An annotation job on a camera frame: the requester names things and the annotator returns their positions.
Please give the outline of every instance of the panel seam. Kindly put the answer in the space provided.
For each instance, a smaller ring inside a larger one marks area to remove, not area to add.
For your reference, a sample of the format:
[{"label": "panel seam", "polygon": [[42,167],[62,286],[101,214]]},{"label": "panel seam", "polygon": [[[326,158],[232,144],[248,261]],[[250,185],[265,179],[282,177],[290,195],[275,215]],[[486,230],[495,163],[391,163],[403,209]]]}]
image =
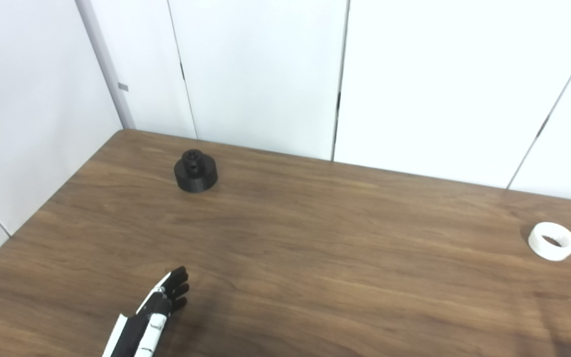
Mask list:
[{"label": "panel seam", "polygon": [[526,153],[524,154],[523,158],[521,159],[521,162],[519,162],[519,166],[517,166],[517,169],[514,171],[514,174],[512,176],[512,178],[510,178],[510,181],[508,182],[508,185],[506,186],[507,190],[510,190],[510,187],[512,186],[514,179],[517,177],[517,174],[519,174],[519,170],[521,170],[521,167],[523,167],[523,163],[525,163],[526,159],[528,158],[528,155],[530,154],[530,152],[532,151],[532,148],[534,147],[534,145],[537,143],[537,139],[539,138],[539,136],[541,136],[541,133],[543,132],[543,130],[546,128],[546,124],[548,124],[550,117],[552,116],[552,113],[554,113],[555,108],[557,108],[557,104],[559,103],[559,101],[561,100],[561,98],[563,97],[563,95],[565,94],[565,90],[567,89],[567,87],[570,85],[571,82],[571,74],[569,76],[569,78],[567,79],[567,82],[565,82],[564,87],[561,90],[561,93],[559,93],[557,100],[555,101],[555,103],[553,104],[552,108],[550,109],[550,113],[548,113],[548,116],[546,116],[546,119],[543,120],[543,124],[541,124],[541,127],[539,128],[539,131],[537,132],[537,135],[534,137],[534,139],[532,140],[532,143],[530,144],[530,146],[528,147],[528,150],[526,151]]}]

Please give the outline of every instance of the white robotic arm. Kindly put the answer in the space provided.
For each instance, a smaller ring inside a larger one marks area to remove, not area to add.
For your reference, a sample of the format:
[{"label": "white robotic arm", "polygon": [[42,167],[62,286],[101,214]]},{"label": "white robotic arm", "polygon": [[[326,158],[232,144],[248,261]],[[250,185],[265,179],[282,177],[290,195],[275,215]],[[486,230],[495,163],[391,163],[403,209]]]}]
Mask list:
[{"label": "white robotic arm", "polygon": [[186,305],[187,281],[186,269],[179,267],[151,289],[134,316],[121,314],[103,357],[152,357],[168,317]]}]

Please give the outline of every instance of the small black knob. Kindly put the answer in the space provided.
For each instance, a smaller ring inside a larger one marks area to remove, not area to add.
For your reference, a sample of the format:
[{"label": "small black knob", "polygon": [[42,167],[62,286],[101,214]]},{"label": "small black knob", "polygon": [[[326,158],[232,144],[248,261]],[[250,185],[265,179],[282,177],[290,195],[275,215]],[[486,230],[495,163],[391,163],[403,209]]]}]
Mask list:
[{"label": "small black knob", "polygon": [[197,149],[185,151],[173,171],[177,185],[186,192],[204,192],[217,182],[215,160]]}]

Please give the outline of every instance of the wood grain surface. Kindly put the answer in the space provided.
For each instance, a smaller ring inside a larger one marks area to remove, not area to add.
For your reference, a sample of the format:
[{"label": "wood grain surface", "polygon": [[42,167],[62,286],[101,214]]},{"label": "wood grain surface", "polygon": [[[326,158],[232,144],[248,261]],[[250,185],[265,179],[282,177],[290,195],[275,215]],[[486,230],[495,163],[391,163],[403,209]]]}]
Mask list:
[{"label": "wood grain surface", "polygon": [[[200,194],[172,174],[193,147]],[[100,356],[180,265],[156,357],[571,357],[541,221],[571,229],[571,201],[121,131],[0,249],[0,357]]]}]

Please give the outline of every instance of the white ring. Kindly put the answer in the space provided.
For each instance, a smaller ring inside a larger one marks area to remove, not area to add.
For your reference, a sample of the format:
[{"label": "white ring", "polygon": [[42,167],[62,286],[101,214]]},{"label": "white ring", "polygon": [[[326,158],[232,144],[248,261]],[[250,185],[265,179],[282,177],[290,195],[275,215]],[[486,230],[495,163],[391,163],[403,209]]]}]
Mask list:
[{"label": "white ring", "polygon": [[[553,239],[560,246],[548,242],[544,236]],[[539,257],[558,262],[571,254],[571,232],[560,224],[541,222],[530,232],[528,244]]]}]

